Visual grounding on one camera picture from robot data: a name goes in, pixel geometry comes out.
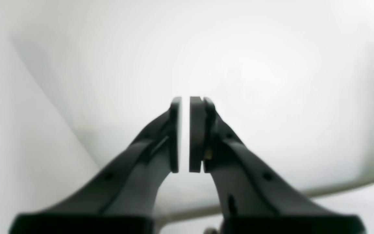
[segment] white wall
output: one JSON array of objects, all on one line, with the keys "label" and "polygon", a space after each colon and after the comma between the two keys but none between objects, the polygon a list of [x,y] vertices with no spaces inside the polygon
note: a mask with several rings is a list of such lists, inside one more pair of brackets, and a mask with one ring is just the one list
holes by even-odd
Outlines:
[{"label": "white wall", "polygon": [[0,0],[0,12],[100,166],[174,96],[208,95],[299,189],[374,180],[374,0]]},{"label": "white wall", "polygon": [[0,234],[18,212],[59,202],[97,171],[18,57],[0,18]]}]

